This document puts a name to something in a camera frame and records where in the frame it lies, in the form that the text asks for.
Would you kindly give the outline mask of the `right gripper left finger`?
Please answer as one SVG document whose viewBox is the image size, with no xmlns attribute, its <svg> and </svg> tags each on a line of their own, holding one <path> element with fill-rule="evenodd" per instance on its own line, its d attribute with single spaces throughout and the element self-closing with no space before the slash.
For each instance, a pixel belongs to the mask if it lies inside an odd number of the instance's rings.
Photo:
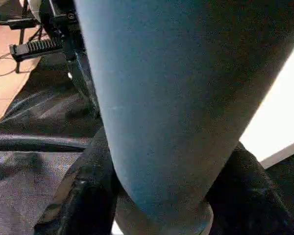
<svg viewBox="0 0 294 235">
<path fill-rule="evenodd" d="M 111 234 L 118 189 L 105 130 L 100 128 L 66 172 L 34 234 Z"/>
</svg>

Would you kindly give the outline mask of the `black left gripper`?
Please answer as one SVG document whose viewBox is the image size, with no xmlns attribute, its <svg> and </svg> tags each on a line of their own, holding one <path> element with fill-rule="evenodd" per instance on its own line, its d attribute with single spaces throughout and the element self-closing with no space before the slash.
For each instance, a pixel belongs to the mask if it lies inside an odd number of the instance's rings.
<svg viewBox="0 0 294 235">
<path fill-rule="evenodd" d="M 10 20 L 11 29 L 25 29 L 37 25 L 48 35 L 25 44 L 10 45 L 15 61 L 62 52 L 65 55 L 69 78 L 82 97 L 88 102 L 94 117 L 100 115 L 96 89 L 93 83 L 89 59 L 85 51 L 75 2 L 73 0 L 28 0 L 33 18 Z"/>
</svg>

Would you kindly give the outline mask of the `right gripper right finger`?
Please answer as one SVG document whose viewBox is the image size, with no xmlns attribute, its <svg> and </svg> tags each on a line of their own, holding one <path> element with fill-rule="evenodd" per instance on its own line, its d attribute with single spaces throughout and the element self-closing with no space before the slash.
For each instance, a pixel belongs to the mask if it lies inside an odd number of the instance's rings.
<svg viewBox="0 0 294 235">
<path fill-rule="evenodd" d="M 206 199 L 214 214 L 211 235 L 294 235 L 294 217 L 265 169 L 242 143 Z"/>
</svg>

